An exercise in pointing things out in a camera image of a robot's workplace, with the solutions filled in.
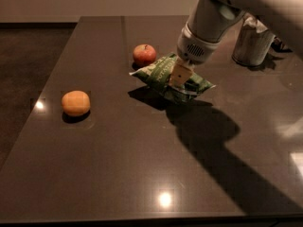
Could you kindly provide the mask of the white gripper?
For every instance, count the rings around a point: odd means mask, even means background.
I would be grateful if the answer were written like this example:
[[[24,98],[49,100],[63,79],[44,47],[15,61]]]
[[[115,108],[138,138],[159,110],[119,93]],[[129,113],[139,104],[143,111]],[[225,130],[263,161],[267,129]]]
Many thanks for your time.
[[[193,31],[186,23],[177,41],[178,58],[170,73],[169,86],[181,87],[193,74],[193,64],[205,63],[217,49],[221,32],[216,29]]]

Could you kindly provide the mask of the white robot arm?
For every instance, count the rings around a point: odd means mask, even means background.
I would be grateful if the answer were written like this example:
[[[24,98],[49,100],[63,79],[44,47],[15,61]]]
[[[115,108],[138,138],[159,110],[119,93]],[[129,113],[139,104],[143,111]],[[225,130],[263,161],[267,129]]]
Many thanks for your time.
[[[169,84],[183,85],[207,61],[226,31],[246,13],[260,20],[303,59],[303,0],[199,0],[178,38]]]

